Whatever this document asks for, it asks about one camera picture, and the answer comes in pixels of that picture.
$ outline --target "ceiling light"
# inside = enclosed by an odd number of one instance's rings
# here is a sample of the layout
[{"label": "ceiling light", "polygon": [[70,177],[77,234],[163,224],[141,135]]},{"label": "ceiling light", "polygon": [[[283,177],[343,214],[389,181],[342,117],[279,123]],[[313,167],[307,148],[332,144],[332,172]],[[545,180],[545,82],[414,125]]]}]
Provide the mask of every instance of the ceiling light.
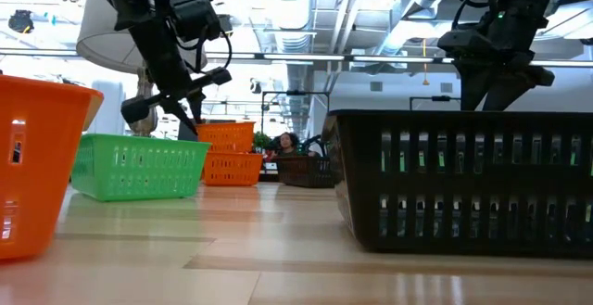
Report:
[{"label": "ceiling light", "polygon": [[313,65],[312,61],[304,61],[304,60],[273,60],[272,64],[290,64],[290,65]]},{"label": "ceiling light", "polygon": [[593,68],[591,60],[533,60],[532,66],[549,68]]},{"label": "ceiling light", "polygon": [[381,63],[432,63],[434,60],[426,57],[354,56],[354,61]]},{"label": "ceiling light", "polygon": [[77,57],[74,50],[40,50],[40,49],[2,49],[0,54],[9,56],[50,56],[50,57]]},{"label": "ceiling light", "polygon": [[[206,57],[211,59],[226,59],[229,56],[227,53],[211,52],[206,53]],[[254,54],[246,53],[233,53],[233,59],[253,59],[256,56]]]},{"label": "ceiling light", "polygon": [[344,56],[307,54],[266,54],[264,58],[275,60],[344,60]]}]

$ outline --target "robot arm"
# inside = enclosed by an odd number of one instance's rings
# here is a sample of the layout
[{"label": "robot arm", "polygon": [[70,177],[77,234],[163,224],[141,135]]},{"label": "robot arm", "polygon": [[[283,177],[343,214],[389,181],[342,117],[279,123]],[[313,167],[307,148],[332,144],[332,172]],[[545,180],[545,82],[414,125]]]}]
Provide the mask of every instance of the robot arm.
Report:
[{"label": "robot arm", "polygon": [[[149,99],[141,96],[126,100],[121,105],[121,114],[128,123],[148,116],[149,109],[157,105],[165,112],[175,115],[194,133],[196,129],[183,111],[179,101],[187,98],[196,123],[200,123],[201,106],[205,96],[202,88],[223,84],[231,80],[226,67],[231,61],[232,48],[228,36],[210,4],[212,0],[107,0],[118,12],[115,31],[128,30],[142,55],[146,68],[160,93]],[[204,73],[192,80],[190,70],[198,73],[202,65],[202,46],[207,40],[220,36],[229,45],[229,58],[223,68]],[[197,40],[194,46],[184,43]],[[179,47],[196,51],[197,63],[187,63],[181,57]]]},{"label": "robot arm", "polygon": [[[484,110],[504,110],[529,89],[552,85],[552,72],[529,65],[536,31],[548,24],[549,1],[462,0],[452,30],[438,40],[461,76],[461,110],[475,110],[484,97]],[[489,9],[477,24],[460,25],[465,6]]]}]

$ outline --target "woman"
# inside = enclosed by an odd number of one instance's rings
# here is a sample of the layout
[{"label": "woman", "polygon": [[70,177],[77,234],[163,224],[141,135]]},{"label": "woman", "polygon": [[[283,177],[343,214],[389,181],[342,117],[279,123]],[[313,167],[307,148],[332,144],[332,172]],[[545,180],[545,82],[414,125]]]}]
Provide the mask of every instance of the woman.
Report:
[{"label": "woman", "polygon": [[[298,152],[298,137],[294,133],[283,133],[280,135],[280,149],[274,151],[272,158],[279,157],[298,157],[301,154]],[[317,154],[313,151],[309,152],[310,157],[315,157]]]}]

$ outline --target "green basket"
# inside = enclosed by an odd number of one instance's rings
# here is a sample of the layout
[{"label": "green basket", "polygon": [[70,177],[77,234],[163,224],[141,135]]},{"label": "green basket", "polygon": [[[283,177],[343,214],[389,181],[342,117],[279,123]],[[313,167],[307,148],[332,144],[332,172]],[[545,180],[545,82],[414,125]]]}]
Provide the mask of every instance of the green basket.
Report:
[{"label": "green basket", "polygon": [[100,201],[196,194],[209,143],[111,134],[82,137],[72,187]]}]

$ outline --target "black basket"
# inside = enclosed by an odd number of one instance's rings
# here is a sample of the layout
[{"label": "black basket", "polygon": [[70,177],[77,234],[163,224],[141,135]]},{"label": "black basket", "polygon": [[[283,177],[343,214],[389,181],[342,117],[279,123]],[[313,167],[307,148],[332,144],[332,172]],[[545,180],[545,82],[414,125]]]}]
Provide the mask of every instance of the black basket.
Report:
[{"label": "black basket", "polygon": [[278,178],[283,184],[307,188],[334,187],[329,158],[280,157],[275,161]]},{"label": "black basket", "polygon": [[368,250],[592,258],[592,122],[338,110],[323,138],[339,208]]}]

